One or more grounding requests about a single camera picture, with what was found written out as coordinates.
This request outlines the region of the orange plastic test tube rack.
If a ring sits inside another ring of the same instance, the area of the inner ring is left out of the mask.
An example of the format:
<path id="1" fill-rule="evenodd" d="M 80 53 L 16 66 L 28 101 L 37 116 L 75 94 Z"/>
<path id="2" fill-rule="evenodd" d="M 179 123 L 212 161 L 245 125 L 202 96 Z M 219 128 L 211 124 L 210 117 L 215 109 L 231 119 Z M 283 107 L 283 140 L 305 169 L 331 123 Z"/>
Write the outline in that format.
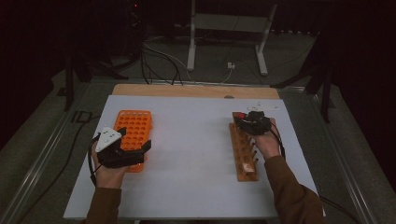
<path id="1" fill-rule="evenodd" d="M 116 118 L 114 129 L 125 128 L 120 148 L 126 151 L 141 149 L 149 140 L 151 113 L 148 110 L 121 110 Z"/>

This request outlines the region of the wooden test tube rack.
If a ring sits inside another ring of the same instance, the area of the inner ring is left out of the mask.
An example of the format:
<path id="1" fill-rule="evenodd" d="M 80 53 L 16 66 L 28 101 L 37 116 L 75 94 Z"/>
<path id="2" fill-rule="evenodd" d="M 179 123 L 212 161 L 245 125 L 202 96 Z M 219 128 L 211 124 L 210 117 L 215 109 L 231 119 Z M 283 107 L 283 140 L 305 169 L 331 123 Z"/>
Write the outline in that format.
<path id="1" fill-rule="evenodd" d="M 232 113 L 233 122 L 229 124 L 237 180 L 239 182 L 258 181 L 257 151 L 253 149 L 251 138 L 235 125 L 235 122 L 239 119 L 237 117 L 239 113 Z"/>

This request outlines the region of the white metal desk frame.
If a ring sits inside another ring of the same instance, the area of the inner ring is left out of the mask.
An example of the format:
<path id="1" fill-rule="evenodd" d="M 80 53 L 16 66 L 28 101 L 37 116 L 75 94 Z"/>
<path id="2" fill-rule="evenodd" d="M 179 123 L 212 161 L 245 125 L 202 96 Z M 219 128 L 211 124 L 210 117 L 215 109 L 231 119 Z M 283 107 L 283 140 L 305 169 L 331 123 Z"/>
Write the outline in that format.
<path id="1" fill-rule="evenodd" d="M 269 71 L 264 58 L 264 47 L 269 37 L 277 4 L 272 4 L 265 17 L 236 16 L 225 14 L 205 14 L 196 11 L 196 0 L 191 0 L 190 46 L 186 69 L 193 71 L 195 66 L 195 33 L 197 29 L 215 31 L 237 31 L 261 33 L 262 41 L 255 46 L 255 54 L 260 74 L 267 76 Z"/>

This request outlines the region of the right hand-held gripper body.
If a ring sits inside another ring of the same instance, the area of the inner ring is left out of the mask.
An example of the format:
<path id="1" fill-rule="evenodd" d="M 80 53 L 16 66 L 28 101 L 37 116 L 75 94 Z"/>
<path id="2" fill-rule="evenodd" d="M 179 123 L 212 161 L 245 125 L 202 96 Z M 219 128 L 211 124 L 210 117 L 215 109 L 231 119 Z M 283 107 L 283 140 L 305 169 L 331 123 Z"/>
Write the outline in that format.
<path id="1" fill-rule="evenodd" d="M 264 110 L 268 109 L 268 106 L 257 103 L 256 105 L 249 106 L 247 112 L 257 111 L 259 116 L 253 120 L 247 120 L 251 131 L 249 134 L 253 136 L 263 135 L 271 130 L 270 118 L 265 115 Z"/>

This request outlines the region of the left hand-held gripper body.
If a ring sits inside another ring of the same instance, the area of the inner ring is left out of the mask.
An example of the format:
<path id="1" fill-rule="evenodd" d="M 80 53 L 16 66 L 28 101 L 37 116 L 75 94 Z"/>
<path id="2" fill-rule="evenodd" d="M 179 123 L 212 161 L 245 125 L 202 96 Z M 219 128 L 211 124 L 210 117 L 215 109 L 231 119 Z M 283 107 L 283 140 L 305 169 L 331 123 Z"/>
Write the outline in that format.
<path id="1" fill-rule="evenodd" d="M 106 168 L 121 168 L 145 161 L 145 154 L 134 153 L 120 148 L 121 136 L 118 131 L 105 126 L 98 134 L 95 148 L 98 161 Z"/>

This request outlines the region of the black metal stand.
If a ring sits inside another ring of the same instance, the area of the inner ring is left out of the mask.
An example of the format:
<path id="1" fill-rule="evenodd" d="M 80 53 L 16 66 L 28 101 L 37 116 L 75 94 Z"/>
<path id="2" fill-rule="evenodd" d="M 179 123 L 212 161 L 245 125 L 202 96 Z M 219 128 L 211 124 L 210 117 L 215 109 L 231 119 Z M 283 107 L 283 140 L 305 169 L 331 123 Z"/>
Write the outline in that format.
<path id="1" fill-rule="evenodd" d="M 272 84 L 271 88 L 284 89 L 292 83 L 305 77 L 310 77 L 304 87 L 306 94 L 317 94 L 322 89 L 320 101 L 320 114 L 329 123 L 330 93 L 332 85 L 332 70 L 329 63 L 328 54 L 324 50 L 322 33 L 316 36 L 309 53 L 297 75 L 284 81 Z"/>
<path id="2" fill-rule="evenodd" d="M 64 110 L 68 111 L 75 100 L 74 94 L 74 74 L 77 74 L 78 77 L 83 82 L 89 82 L 91 80 L 91 76 L 88 72 L 87 66 L 83 65 L 83 63 L 89 63 L 93 68 L 99 69 L 100 71 L 104 72 L 106 75 L 113 77 L 115 79 L 126 79 L 116 73 L 115 71 L 111 70 L 110 68 L 105 67 L 104 65 L 100 64 L 93 58 L 83 54 L 82 52 L 77 53 L 70 53 L 66 52 L 65 54 L 65 107 Z"/>

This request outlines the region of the white table mat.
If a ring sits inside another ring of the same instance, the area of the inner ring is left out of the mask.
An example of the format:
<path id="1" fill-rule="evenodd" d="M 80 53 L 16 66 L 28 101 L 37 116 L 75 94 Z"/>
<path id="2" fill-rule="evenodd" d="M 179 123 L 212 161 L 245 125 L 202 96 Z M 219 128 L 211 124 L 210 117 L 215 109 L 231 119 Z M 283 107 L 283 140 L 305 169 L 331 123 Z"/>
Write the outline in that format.
<path id="1" fill-rule="evenodd" d="M 236 177 L 229 131 L 234 112 L 256 106 L 275 119 L 286 160 L 298 181 L 316 187 L 285 104 L 269 99 L 117 96 L 107 98 L 97 127 L 111 127 L 122 109 L 152 116 L 144 169 L 124 177 L 119 216 L 124 219 L 237 219 L 276 216 L 263 164 L 259 178 Z"/>

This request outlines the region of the person's right hand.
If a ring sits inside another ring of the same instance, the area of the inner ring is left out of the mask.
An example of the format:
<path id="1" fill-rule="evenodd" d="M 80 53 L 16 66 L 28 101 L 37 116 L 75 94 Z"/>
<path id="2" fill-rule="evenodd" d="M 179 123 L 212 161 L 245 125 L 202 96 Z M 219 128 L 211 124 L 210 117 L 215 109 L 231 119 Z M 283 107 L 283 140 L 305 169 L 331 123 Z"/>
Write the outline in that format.
<path id="1" fill-rule="evenodd" d="M 276 120 L 270 118 L 271 130 L 263 135 L 253 136 L 256 148 L 267 161 L 275 156 L 280 156 L 280 140 L 276 127 Z"/>

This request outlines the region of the metal floor rail frame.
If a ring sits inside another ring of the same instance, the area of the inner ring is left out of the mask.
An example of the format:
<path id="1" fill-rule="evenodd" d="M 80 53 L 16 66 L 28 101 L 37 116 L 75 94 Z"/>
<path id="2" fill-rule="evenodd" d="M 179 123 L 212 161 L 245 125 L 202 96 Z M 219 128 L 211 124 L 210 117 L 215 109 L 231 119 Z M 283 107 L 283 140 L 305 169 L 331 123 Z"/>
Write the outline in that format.
<path id="1" fill-rule="evenodd" d="M 110 94 L 211 98 L 281 98 L 307 160 L 314 182 L 330 212 L 329 223 L 379 224 L 369 197 L 353 170 L 354 146 L 371 153 L 354 121 L 325 122 L 318 98 L 300 87 L 270 90 L 264 86 L 154 85 L 94 81 L 78 85 L 75 101 L 50 93 L 0 152 L 0 222 L 66 221 L 61 213 L 71 195 L 87 140 Z"/>

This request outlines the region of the person's left hand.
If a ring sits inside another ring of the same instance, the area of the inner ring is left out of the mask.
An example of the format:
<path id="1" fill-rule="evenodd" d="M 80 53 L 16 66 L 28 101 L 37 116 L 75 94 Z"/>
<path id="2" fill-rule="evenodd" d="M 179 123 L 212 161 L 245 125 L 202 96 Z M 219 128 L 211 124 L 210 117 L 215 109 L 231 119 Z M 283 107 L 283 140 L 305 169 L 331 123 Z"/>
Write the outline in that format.
<path id="1" fill-rule="evenodd" d="M 96 187 L 105 189 L 120 189 L 128 168 L 106 168 L 98 161 L 95 150 L 92 151 L 92 158 L 95 166 L 94 173 L 96 176 Z"/>

